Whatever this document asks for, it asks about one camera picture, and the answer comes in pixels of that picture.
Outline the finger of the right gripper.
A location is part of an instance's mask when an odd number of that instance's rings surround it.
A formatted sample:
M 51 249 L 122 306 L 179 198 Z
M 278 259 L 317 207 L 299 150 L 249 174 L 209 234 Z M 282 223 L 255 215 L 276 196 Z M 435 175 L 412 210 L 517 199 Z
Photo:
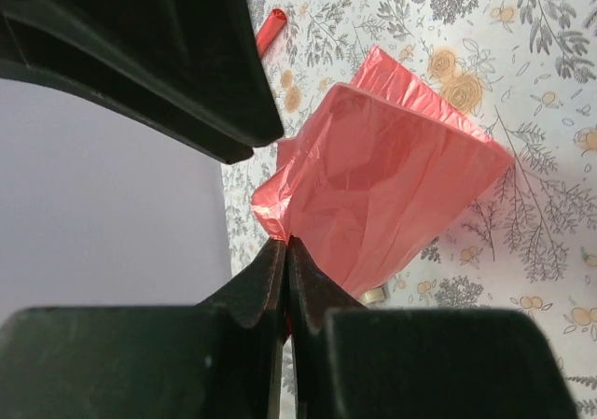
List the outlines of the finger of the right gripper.
M 247 0 L 1 0 L 1 75 L 226 164 L 284 134 Z

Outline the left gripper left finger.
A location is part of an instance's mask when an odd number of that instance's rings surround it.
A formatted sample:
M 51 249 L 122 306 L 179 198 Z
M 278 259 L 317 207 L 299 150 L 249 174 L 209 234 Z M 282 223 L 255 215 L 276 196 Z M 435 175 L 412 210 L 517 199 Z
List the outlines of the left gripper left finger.
M 275 418 L 284 243 L 195 305 L 35 307 L 1 328 L 5 418 Z

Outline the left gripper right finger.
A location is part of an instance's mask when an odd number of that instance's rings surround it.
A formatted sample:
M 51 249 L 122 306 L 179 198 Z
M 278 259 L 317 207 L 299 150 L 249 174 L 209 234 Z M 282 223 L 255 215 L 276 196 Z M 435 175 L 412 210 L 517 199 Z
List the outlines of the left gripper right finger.
M 483 308 L 369 309 L 287 246 L 300 418 L 574 418 L 527 316 Z

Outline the red plastic trash bag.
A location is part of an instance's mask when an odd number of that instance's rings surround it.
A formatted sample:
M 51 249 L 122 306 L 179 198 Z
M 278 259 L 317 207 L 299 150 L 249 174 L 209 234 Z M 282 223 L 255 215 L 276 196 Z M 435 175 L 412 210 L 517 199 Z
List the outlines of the red plastic trash bag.
M 380 48 L 335 84 L 251 209 L 273 239 L 299 238 L 353 297 L 386 283 L 512 164 L 473 121 Z

